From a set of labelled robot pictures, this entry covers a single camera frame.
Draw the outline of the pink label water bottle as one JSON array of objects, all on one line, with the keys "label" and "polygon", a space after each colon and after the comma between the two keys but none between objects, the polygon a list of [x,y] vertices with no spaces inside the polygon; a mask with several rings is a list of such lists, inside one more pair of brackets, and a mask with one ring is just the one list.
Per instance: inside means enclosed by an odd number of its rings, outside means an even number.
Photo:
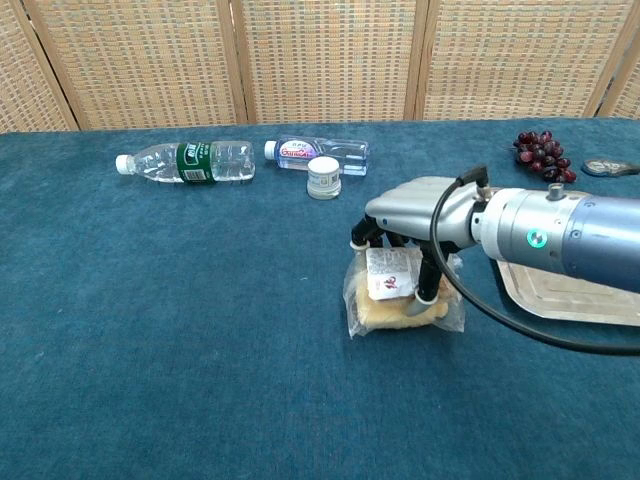
[{"label": "pink label water bottle", "polygon": [[341,174],[351,176],[367,174],[369,154],[369,143],[361,140],[285,135],[264,144],[265,159],[280,168],[307,170],[311,160],[326,156],[338,162]]}]

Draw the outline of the small dark flat trinket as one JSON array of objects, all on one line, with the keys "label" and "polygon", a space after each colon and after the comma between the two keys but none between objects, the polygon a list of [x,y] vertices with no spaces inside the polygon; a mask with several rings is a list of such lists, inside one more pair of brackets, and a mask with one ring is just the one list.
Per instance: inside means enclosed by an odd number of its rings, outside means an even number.
[{"label": "small dark flat trinket", "polygon": [[582,164],[581,170],[593,177],[613,178],[640,175],[640,164],[608,159],[590,159]]}]

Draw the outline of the rectangular stainless steel tray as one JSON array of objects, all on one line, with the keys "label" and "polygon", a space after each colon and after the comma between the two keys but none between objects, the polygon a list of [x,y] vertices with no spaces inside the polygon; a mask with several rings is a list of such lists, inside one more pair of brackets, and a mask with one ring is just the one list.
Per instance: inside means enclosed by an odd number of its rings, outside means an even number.
[{"label": "rectangular stainless steel tray", "polygon": [[495,260],[508,296],[536,316],[640,327],[640,293]]}]

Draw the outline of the dark red grape bunch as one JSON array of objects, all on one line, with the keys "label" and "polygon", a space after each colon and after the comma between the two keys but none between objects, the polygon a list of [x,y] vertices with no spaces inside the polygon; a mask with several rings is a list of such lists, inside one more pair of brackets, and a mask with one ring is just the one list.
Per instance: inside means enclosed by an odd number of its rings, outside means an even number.
[{"label": "dark red grape bunch", "polygon": [[573,184],[577,174],[552,132],[524,131],[512,143],[515,163],[546,183]]}]

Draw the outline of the blue table cloth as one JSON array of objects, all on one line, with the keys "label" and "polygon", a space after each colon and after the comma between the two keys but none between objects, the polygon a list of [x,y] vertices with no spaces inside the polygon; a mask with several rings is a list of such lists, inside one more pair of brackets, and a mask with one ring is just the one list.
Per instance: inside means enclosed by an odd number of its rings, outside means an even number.
[{"label": "blue table cloth", "polygon": [[[366,202],[477,165],[537,188],[511,143],[640,163],[640,121],[517,119],[0,134],[0,480],[640,480],[640,358],[552,348],[470,310],[351,338]],[[370,144],[316,201],[263,158],[247,184],[161,185],[115,159],[280,135]]]}]

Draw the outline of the woven bamboo folding screen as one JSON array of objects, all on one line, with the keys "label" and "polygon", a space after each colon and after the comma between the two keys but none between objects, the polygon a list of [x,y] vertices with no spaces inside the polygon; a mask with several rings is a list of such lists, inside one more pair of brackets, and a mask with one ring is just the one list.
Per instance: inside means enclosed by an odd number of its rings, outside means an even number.
[{"label": "woven bamboo folding screen", "polygon": [[0,134],[640,119],[640,0],[0,0]]}]

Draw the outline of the small white jar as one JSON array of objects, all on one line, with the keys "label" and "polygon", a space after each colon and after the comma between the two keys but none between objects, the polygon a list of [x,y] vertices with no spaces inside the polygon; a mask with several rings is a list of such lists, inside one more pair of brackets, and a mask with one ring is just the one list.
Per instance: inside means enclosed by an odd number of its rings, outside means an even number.
[{"label": "small white jar", "polygon": [[342,189],[339,162],[328,156],[320,156],[308,163],[307,193],[317,200],[336,198]]}]

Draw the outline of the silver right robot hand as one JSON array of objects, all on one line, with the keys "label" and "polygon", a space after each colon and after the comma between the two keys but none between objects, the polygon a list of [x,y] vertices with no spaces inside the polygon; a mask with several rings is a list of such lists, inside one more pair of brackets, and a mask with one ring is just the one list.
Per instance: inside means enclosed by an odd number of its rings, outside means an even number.
[{"label": "silver right robot hand", "polygon": [[448,256],[476,244],[471,217],[487,194],[486,179],[426,176],[402,183],[366,204],[350,245],[365,250],[382,235],[417,243],[422,253],[418,286],[406,308],[407,316],[417,316],[437,302],[441,266]]}]

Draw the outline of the packaged sliced bread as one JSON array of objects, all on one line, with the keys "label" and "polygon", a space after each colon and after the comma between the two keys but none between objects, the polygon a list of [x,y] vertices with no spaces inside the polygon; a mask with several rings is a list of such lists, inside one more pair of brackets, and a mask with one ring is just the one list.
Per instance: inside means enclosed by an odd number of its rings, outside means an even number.
[{"label": "packaged sliced bread", "polygon": [[465,311],[462,296],[442,276],[436,300],[415,316],[406,314],[418,287],[422,252],[417,247],[368,248],[358,251],[343,284],[349,335],[373,330],[435,325],[462,332]]}]

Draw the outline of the green label water bottle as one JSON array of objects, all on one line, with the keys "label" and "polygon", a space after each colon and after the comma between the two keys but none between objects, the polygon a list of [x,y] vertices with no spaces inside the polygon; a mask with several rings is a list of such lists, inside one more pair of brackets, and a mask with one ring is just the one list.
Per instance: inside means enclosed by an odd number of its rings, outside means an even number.
[{"label": "green label water bottle", "polygon": [[255,175],[253,147],[247,141],[168,143],[115,159],[121,175],[158,183],[194,185],[247,182]]}]

